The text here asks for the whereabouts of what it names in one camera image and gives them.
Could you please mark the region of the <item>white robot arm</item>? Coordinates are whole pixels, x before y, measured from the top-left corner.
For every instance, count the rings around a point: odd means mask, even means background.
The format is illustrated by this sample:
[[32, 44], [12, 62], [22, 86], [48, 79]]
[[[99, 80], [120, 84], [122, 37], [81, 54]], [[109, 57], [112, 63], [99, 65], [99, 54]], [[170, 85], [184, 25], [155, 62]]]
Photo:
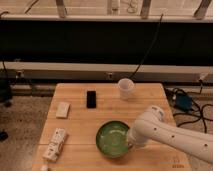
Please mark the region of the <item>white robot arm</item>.
[[149, 106], [128, 130], [127, 142], [144, 146], [151, 139], [213, 164], [213, 135], [171, 126], [163, 119], [160, 107]]

